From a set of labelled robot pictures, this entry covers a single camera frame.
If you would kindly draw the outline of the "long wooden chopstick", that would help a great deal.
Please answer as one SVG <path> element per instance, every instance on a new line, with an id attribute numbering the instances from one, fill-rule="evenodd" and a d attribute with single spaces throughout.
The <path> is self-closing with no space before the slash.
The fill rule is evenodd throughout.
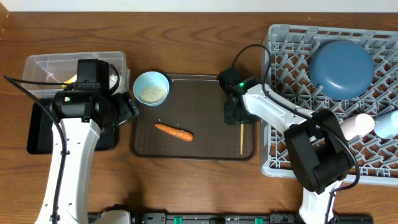
<path id="1" fill-rule="evenodd" d="M 244 144 L 244 124 L 240 125 L 240 155 L 243 155 L 243 144 Z"/>

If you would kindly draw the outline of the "white tissue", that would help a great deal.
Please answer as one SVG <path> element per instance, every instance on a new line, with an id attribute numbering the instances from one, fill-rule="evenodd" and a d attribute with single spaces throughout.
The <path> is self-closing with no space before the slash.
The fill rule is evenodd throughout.
<path id="1" fill-rule="evenodd" d="M 109 76 L 109 90 L 113 91 L 119 87 L 119 76 L 111 74 Z"/>

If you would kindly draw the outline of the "light blue small bowl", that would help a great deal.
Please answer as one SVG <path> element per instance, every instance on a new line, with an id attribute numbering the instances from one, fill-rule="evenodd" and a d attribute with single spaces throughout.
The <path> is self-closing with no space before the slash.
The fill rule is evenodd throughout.
<path id="1" fill-rule="evenodd" d="M 160 72 L 150 71 L 139 75 L 133 84 L 136 99 L 147 106 L 158 106 L 170 91 L 169 79 Z"/>

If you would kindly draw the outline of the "yellow snack wrapper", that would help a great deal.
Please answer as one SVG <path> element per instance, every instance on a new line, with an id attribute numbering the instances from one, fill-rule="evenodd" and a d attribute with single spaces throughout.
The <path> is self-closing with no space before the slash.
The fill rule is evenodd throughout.
<path id="1" fill-rule="evenodd" d="M 77 75 L 74 75 L 73 77 L 64 82 L 62 88 L 66 88 L 69 84 L 74 83 L 76 81 L 77 81 Z"/>

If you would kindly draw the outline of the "dark blue plate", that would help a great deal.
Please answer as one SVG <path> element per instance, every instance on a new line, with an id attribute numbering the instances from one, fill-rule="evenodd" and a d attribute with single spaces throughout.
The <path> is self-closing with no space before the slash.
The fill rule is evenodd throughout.
<path id="1" fill-rule="evenodd" d="M 336 40 L 325 44 L 310 60 L 309 75 L 322 94 L 334 100 L 350 100 L 370 87 L 374 61 L 357 43 Z"/>

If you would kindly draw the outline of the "pink cup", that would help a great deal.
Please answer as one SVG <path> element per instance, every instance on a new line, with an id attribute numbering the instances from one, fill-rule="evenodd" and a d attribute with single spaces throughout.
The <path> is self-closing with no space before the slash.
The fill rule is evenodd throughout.
<path id="1" fill-rule="evenodd" d="M 340 128 L 347 141 L 367 135 L 374 127 L 374 119 L 370 115 L 364 113 L 352 116 L 340 124 Z"/>

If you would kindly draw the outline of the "light blue cup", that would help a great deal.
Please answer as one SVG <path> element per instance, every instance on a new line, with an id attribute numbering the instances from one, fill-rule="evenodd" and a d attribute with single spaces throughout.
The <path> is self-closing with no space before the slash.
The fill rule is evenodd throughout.
<path id="1" fill-rule="evenodd" d="M 392 139 L 397 135 L 398 111 L 392 111 L 375 119 L 374 132 L 383 139 Z"/>

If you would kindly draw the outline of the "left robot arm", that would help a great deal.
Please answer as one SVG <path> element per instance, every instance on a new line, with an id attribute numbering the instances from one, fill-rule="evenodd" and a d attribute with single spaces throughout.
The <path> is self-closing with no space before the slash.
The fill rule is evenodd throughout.
<path id="1" fill-rule="evenodd" d="M 129 92 L 70 90 L 55 94 L 49 111 L 52 160 L 37 223 L 88 223 L 88 191 L 95 147 L 139 112 Z"/>

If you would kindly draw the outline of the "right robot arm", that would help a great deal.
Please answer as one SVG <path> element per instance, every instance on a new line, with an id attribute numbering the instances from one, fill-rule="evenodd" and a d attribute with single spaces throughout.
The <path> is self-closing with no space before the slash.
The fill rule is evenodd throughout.
<path id="1" fill-rule="evenodd" d="M 261 118 L 284 135 L 296 179 L 303 186 L 299 215 L 304 223 L 330 223 L 333 202 L 348 171 L 358 163 L 335 114 L 313 112 L 278 95 L 258 78 L 218 79 L 232 113 L 228 124 Z"/>

